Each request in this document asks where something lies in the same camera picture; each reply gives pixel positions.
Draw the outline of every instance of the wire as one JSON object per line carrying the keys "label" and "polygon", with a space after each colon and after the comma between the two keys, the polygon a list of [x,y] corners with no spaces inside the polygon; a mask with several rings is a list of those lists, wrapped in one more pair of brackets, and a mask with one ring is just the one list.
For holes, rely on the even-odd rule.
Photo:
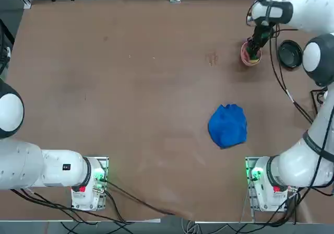
{"label": "wire", "polygon": [[215,231],[209,232],[209,233],[207,233],[207,234],[216,234],[216,233],[218,233],[219,231],[221,231],[221,230],[225,229],[227,226],[228,226],[228,225],[224,225],[224,226],[220,227],[218,230],[215,230]]}
{"label": "wire", "polygon": [[100,179],[101,182],[106,182],[108,184],[110,184],[111,186],[117,188],[118,190],[122,191],[123,193],[125,193],[126,195],[128,195],[129,197],[131,197],[132,199],[136,200],[138,203],[141,203],[143,205],[145,205],[146,207],[150,208],[150,209],[153,209],[155,210],[156,212],[159,212],[159,213],[162,213],[162,214],[166,214],[166,215],[174,215],[173,213],[170,213],[170,212],[166,212],[164,210],[161,210],[161,209],[158,209],[158,208],[155,208],[153,207],[152,205],[149,205],[148,203],[136,198],[135,196],[132,196],[130,193],[126,192],[125,190],[123,190],[122,188],[118,187],[116,184],[112,183],[112,182],[109,182],[108,180],[106,179]]}
{"label": "wire", "polygon": [[319,192],[320,194],[322,194],[324,196],[333,196],[334,195],[334,194],[327,194],[327,193],[322,192],[321,190],[318,190],[317,188],[314,188],[314,187],[312,187],[312,190],[315,190],[315,191]]}
{"label": "wire", "polygon": [[80,223],[78,223],[78,224],[77,224],[76,226],[74,226],[72,229],[69,229],[66,225],[64,225],[63,222],[61,222],[61,225],[62,225],[66,230],[68,230],[68,233],[67,233],[67,234],[69,234],[69,233],[79,234],[79,233],[75,232],[74,229],[75,229],[75,227],[77,227],[78,225],[80,225]]}
{"label": "wire", "polygon": [[272,34],[270,34],[269,36],[269,53],[270,53],[270,61],[271,61],[271,67],[272,67],[272,70],[273,70],[273,73],[275,75],[275,78],[277,80],[277,82],[279,83],[281,89],[285,92],[285,94],[287,94],[287,96],[290,98],[290,100],[292,101],[293,105],[297,108],[297,110],[301,113],[301,115],[303,117],[305,117],[305,119],[309,122],[309,123],[312,123],[313,122],[313,119],[311,118],[311,116],[291,97],[291,94],[290,92],[288,91],[286,85],[285,85],[285,82],[284,82],[284,78],[283,78],[283,73],[282,73],[282,66],[280,64],[280,61],[278,60],[278,63],[279,63],[279,67],[280,67],[280,74],[281,74],[281,79],[282,79],[282,82],[280,81],[278,75],[277,75],[277,72],[275,70],[275,67],[274,67],[274,64],[273,64],[273,57],[272,57],[272,46],[271,46],[271,39],[272,38],[275,38],[275,47],[276,47],[276,55],[278,57],[278,51],[277,51],[277,37],[279,36],[280,32],[281,31],[286,31],[286,30],[290,30],[290,29],[282,29],[282,30],[279,30],[278,29],[279,27],[276,26],[276,30],[275,30],[275,36],[273,37]]}
{"label": "wire", "polygon": [[70,234],[78,225],[80,225],[81,223],[77,223],[67,234]]}
{"label": "wire", "polygon": [[200,224],[198,224],[198,228],[200,230],[200,234],[203,234],[203,231],[202,231],[202,228],[201,228]]}
{"label": "wire", "polygon": [[[69,210],[69,211],[82,212],[82,213],[85,213],[85,214],[88,214],[88,215],[92,215],[92,216],[95,216],[95,217],[100,217],[100,218],[104,218],[104,219],[107,219],[107,220],[114,221],[115,224],[117,224],[118,226],[122,226],[121,224],[123,224],[121,221],[113,219],[111,217],[106,217],[106,216],[98,215],[98,214],[95,214],[93,212],[88,212],[88,211],[80,210],[80,209],[76,209],[76,208],[65,207],[64,205],[61,205],[61,204],[55,204],[55,203],[50,204],[50,203],[47,203],[47,202],[43,202],[42,203],[42,202],[39,202],[37,198],[33,197],[34,199],[31,199],[31,198],[29,198],[27,196],[22,195],[21,193],[19,193],[18,191],[14,190],[14,189],[11,189],[11,191],[14,192],[16,195],[22,197],[23,199],[25,199],[25,200],[27,200],[29,202],[35,203],[35,204],[39,204],[39,205],[46,206],[46,207],[53,208],[53,209],[63,209],[63,210]],[[131,231],[129,231],[124,226],[122,226],[122,228],[124,230],[126,230],[127,232],[129,232],[130,234],[133,234]]]}
{"label": "wire", "polygon": [[122,221],[123,223],[127,224],[127,222],[124,220],[124,218],[121,216],[120,214],[120,211],[118,210],[117,208],[117,205],[116,205],[116,202],[115,202],[115,199],[113,198],[113,196],[108,192],[108,191],[104,191],[105,194],[111,199],[111,202],[113,203],[114,205],[114,208],[115,208],[115,211],[116,211],[116,214],[119,218],[120,221]]}
{"label": "wire", "polygon": [[[36,196],[38,196],[38,197],[40,197],[41,199],[43,199],[43,201],[42,200],[39,200],[39,199],[37,199],[37,198],[35,198],[35,197],[33,197],[33,196],[30,196],[24,189],[21,189],[21,191],[24,193],[24,195],[26,195],[28,198],[30,198],[30,199],[32,199],[32,200],[36,200],[36,201],[38,201],[38,202],[47,202],[47,203],[49,203],[49,204],[52,204],[53,206],[55,206],[55,207],[57,207],[57,206],[63,206],[63,205],[61,205],[61,204],[55,204],[55,203],[52,203],[52,202],[50,202],[49,200],[47,200],[47,199],[45,199],[44,197],[42,197],[40,194],[38,194],[38,193],[36,193],[36,192],[33,192],[33,191],[31,191],[31,193],[33,193],[33,194],[35,194]],[[63,213],[65,213],[67,216],[69,216],[72,220],[74,220],[75,222],[77,222],[77,223],[85,223],[86,225],[96,225],[97,224],[97,222],[96,223],[89,223],[89,222],[86,222],[85,220],[83,220],[75,211],[73,211],[72,209],[71,210],[69,210],[69,211],[71,211],[72,213],[74,213],[81,221],[78,221],[77,219],[75,219],[73,216],[71,216],[69,213],[67,213],[66,211],[64,211],[63,209],[59,209],[60,211],[62,211]]]}

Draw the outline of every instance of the red button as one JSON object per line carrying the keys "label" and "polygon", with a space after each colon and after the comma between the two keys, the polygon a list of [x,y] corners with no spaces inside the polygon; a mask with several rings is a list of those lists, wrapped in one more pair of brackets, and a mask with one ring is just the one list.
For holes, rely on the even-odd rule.
{"label": "red button", "polygon": [[278,186],[274,186],[273,187],[273,191],[274,192],[280,192],[281,190],[280,190],[280,188]]}

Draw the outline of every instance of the black bowl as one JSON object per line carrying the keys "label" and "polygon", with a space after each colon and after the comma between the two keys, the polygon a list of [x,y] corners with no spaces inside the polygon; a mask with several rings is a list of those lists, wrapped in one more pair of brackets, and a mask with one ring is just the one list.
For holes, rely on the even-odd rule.
{"label": "black bowl", "polygon": [[303,51],[296,42],[285,40],[278,47],[278,60],[283,67],[296,69],[303,62]]}

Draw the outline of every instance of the table stain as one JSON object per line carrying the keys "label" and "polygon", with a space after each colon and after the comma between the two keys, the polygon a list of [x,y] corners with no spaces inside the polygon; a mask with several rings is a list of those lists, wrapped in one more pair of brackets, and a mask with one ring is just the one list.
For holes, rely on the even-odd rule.
{"label": "table stain", "polygon": [[216,51],[205,54],[205,61],[209,62],[210,66],[216,66],[218,63],[218,56]]}

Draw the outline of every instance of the floor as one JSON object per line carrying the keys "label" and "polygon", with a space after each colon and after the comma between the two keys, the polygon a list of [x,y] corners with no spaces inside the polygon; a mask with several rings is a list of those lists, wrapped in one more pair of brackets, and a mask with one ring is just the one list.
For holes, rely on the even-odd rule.
{"label": "floor", "polygon": [[[0,18],[5,22],[11,33],[15,36],[21,21],[23,13],[23,5],[19,0],[0,0]],[[72,228],[75,223],[65,223],[69,228]],[[219,229],[223,224],[201,224],[203,233],[210,233]],[[234,228],[238,228],[238,224],[232,224]],[[116,229],[117,226],[111,222],[99,223],[96,226],[79,225],[75,231],[79,234],[86,233],[107,233]],[[181,219],[178,217],[166,217],[161,220],[160,224],[156,223],[135,223],[128,227],[135,234],[140,233],[182,233]],[[255,226],[248,226],[245,231],[252,230]],[[21,234],[29,229],[33,234],[63,234],[68,233],[64,227],[58,222],[0,222],[0,234]],[[286,234],[311,234],[311,233],[332,233],[334,225],[318,225],[318,224],[286,224],[280,228],[266,227],[256,233],[286,233]],[[229,227],[223,229],[220,233],[234,233]]]}

